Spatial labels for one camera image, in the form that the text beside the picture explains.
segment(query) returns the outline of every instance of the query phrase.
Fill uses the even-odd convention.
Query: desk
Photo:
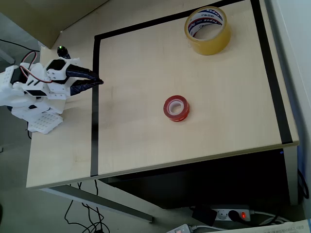
[[[201,56],[183,27],[209,3],[224,10],[232,37],[219,54]],[[27,187],[81,201],[95,197],[64,184],[284,148],[297,203],[299,139],[263,0],[111,0],[42,49],[43,64],[58,45],[104,84],[70,98],[51,133],[33,134]],[[190,103],[185,121],[164,115],[172,95]]]

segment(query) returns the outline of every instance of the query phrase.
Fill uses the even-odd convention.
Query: red wire
[[[23,62],[26,60],[26,58],[27,58],[30,54],[32,54],[32,53],[35,53],[35,56],[34,56],[34,58],[32,59],[32,61],[30,62],[30,64],[29,64],[29,69],[30,69],[30,66],[33,64],[33,62],[35,61],[35,59],[37,58],[37,53],[36,53],[36,51],[30,51],[30,52],[23,58],[23,60],[21,61],[21,62],[23,63]],[[27,69],[27,68],[24,67],[24,66],[19,66],[19,68],[20,68],[21,72],[23,73],[23,75],[24,75],[26,78],[28,78],[28,76],[26,75],[26,73],[24,72],[24,70],[27,71],[31,76],[33,76],[35,79],[37,79],[37,80],[40,81],[40,82],[43,82],[43,83],[52,83],[52,81],[44,81],[44,80],[41,80],[41,79],[37,78],[32,72],[30,72],[29,69]]]
[[[28,76],[25,74],[24,70],[27,71],[31,76],[33,76],[35,79],[37,79],[37,80],[40,81],[40,82],[43,82],[43,83],[52,83],[52,82],[53,82],[53,81],[44,81],[44,80],[41,80],[41,79],[37,78],[32,72],[30,72],[29,69],[27,69],[27,68],[24,67],[24,66],[19,66],[19,68],[20,68],[21,72],[23,73],[23,75],[24,75],[26,78],[28,78]]]

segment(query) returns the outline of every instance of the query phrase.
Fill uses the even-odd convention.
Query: power strip
[[[249,222],[251,220],[251,214],[249,212],[249,209],[224,209],[224,208],[213,208],[212,210],[217,212],[217,216],[215,218],[215,221],[232,221],[229,217],[229,211],[234,210],[239,213],[241,219],[244,221]]]

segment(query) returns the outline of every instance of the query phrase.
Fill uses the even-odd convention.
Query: black tape line
[[[243,0],[222,0],[218,1],[212,4],[209,4],[207,6],[215,6],[215,7],[222,7],[229,4],[233,4],[239,1]],[[132,31],[136,31],[143,28],[148,28],[157,24],[170,22],[173,20],[181,19],[190,16],[194,11],[196,11],[198,8],[183,11],[174,15],[165,16],[157,19],[153,19],[147,22],[135,24],[129,27],[117,29],[111,32],[103,33],[96,35],[94,37],[94,49],[93,49],[93,71],[99,74],[99,57],[100,57],[100,46],[101,46],[101,40],[106,39],[109,37],[113,37],[116,35],[129,33]],[[92,88],[92,144],[91,144],[91,177],[98,175],[98,103],[99,103],[99,96],[98,96],[98,86],[95,86]]]
[[[222,0],[222,1],[218,1],[218,2],[215,2],[215,3],[209,4],[209,5],[206,5],[206,6],[222,7],[222,6],[230,5],[230,4],[239,2],[239,1],[243,1],[243,0]],[[185,17],[190,16],[194,11],[196,11],[197,9],[199,9],[201,7],[198,7],[198,8],[192,9],[192,10],[188,10],[188,11],[183,11],[183,12],[180,12],[180,13],[177,13],[177,14],[174,14],[174,15],[170,15],[170,16],[165,16],[165,17],[153,19],[153,20],[150,20],[150,21],[147,21],[147,22],[143,22],[143,23],[139,23],[139,24],[135,24],[135,25],[132,25],[132,26],[129,26],[129,27],[120,28],[120,29],[117,29],[117,30],[114,30],[114,31],[110,31],[110,32],[107,32],[107,33],[99,34],[99,35],[95,36],[95,39],[102,40],[102,39],[106,39],[106,38],[109,38],[109,37],[121,35],[121,34],[124,34],[124,33],[129,33],[129,32],[133,32],[133,31],[136,31],[136,30],[140,30],[140,29],[143,29],[143,28],[152,27],[154,25],[158,25],[158,24],[161,24],[161,23],[167,23],[167,22],[174,21],[174,20],[177,20],[177,19],[185,18]]]
[[[253,8],[259,43],[261,47],[261,53],[264,61],[264,66],[266,68],[269,87],[273,100],[274,110],[276,112],[276,120],[281,136],[281,141],[282,144],[292,143],[293,139],[286,117],[281,90],[277,81],[276,70],[274,67],[272,54],[270,51],[270,45],[266,33],[266,28],[263,22],[259,0],[251,0],[251,4]]]
[[[95,39],[93,49],[93,71],[99,74],[99,55],[101,40]],[[91,143],[91,177],[98,175],[98,86],[92,88],[92,143]]]
[[[215,6],[222,7],[237,3],[243,0],[222,0],[206,6]],[[285,113],[285,108],[282,100],[281,91],[279,89],[276,71],[273,64],[273,59],[270,51],[269,41],[266,33],[266,29],[263,22],[263,17],[261,13],[259,0],[251,0],[254,18],[256,22],[256,28],[258,32],[262,57],[264,60],[266,73],[268,77],[268,82],[270,86],[270,91],[272,94],[273,104],[276,112],[276,119],[278,128],[280,131],[280,136],[282,144],[292,143],[292,136],[289,130],[289,125]],[[100,44],[102,39],[110,38],[113,36],[121,35],[124,33],[133,32],[136,30],[152,27],[161,23],[170,22],[173,20],[181,19],[190,16],[198,8],[191,9],[188,11],[183,11],[174,15],[165,16],[157,19],[153,19],[147,22],[135,24],[129,27],[117,29],[114,31],[106,32],[103,34],[96,35],[94,41],[94,50],[93,50],[93,71],[99,73],[99,58],[100,58]],[[91,176],[98,175],[98,104],[99,104],[99,87],[96,86],[93,88],[92,92],[92,150],[91,150]]]

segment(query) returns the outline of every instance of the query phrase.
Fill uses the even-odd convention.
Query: gray floor
[[[3,39],[24,38],[19,43],[38,49],[37,41],[23,30],[16,28],[11,22],[4,22],[0,14],[1,36]],[[6,45],[1,42],[1,48],[13,56],[17,63],[27,53],[23,48]],[[0,72],[8,63],[0,60]],[[0,224],[0,233],[80,233],[84,229],[77,225],[68,225],[64,220],[70,200],[40,190],[26,189],[27,168],[30,151],[30,139],[27,137],[27,124],[24,120],[11,115],[5,106],[0,107],[0,147],[4,152],[0,153],[0,203],[3,206],[3,219]],[[191,225],[201,224],[191,218],[192,211],[189,208],[163,210],[144,200],[127,194],[121,190],[98,182],[100,196],[146,212],[155,217],[154,223],[145,223],[120,214],[101,210],[104,215],[104,223],[108,225],[112,233],[115,232],[149,232],[165,233],[179,225],[188,223]],[[93,181],[83,182],[82,189],[95,193]],[[304,219],[301,206],[286,208],[281,213],[292,221]],[[98,217],[92,213],[94,222]],[[70,222],[79,222],[86,226],[90,225],[87,210],[78,202],[74,202],[69,213]],[[219,223],[218,227],[233,229],[241,227],[234,223]],[[202,229],[198,232],[209,232]]]

